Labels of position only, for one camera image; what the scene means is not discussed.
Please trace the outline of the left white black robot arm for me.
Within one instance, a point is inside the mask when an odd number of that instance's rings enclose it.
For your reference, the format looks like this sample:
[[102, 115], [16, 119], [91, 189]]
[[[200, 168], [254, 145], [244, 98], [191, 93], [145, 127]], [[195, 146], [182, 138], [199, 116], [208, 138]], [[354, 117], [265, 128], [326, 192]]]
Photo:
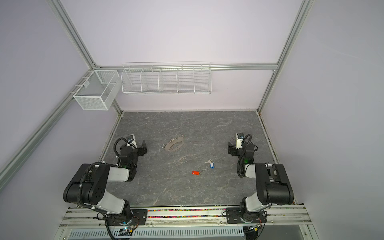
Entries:
[[144, 225], [146, 210], [132, 210], [129, 201], [109, 193], [109, 182], [132, 182], [137, 174], [139, 157], [148, 153], [146, 142], [137, 145], [134, 135], [118, 138], [114, 143], [116, 164], [95, 162], [82, 164], [64, 190], [66, 203], [90, 209], [103, 216], [108, 226]]

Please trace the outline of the metal keyring with shoe plate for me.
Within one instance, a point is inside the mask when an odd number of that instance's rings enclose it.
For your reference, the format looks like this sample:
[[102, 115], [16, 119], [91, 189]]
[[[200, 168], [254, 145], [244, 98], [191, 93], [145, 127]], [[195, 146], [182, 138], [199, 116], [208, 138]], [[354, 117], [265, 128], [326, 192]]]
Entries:
[[172, 139], [166, 145], [163, 145], [163, 150], [172, 153], [182, 148], [184, 144], [184, 136], [179, 136], [177, 138]]

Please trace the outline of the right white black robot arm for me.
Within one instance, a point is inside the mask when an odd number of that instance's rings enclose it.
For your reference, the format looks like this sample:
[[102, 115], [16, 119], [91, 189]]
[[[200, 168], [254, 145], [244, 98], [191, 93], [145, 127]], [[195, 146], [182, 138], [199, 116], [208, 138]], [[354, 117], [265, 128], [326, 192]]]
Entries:
[[238, 216], [233, 218], [247, 224], [262, 223], [266, 218], [265, 209], [274, 204], [283, 206], [294, 202], [294, 192], [284, 165], [255, 163], [257, 150], [250, 134], [237, 133], [236, 142], [228, 145], [228, 153], [238, 158], [238, 177], [254, 179], [256, 183], [256, 192], [243, 198]]

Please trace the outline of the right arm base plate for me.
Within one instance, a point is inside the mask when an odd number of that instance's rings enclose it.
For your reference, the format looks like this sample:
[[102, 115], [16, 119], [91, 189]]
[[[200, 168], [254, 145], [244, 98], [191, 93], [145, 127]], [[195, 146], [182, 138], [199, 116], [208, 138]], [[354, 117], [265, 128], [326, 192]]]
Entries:
[[265, 211], [249, 212], [240, 207], [226, 208], [224, 216], [228, 224], [264, 224], [267, 222]]

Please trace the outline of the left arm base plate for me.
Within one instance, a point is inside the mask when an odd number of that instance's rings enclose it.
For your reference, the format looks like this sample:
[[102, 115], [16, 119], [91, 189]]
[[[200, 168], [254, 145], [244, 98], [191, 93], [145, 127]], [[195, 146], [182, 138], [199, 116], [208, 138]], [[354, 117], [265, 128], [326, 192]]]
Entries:
[[146, 224], [148, 209], [131, 209], [127, 215], [110, 215], [107, 217], [109, 226], [143, 226]]

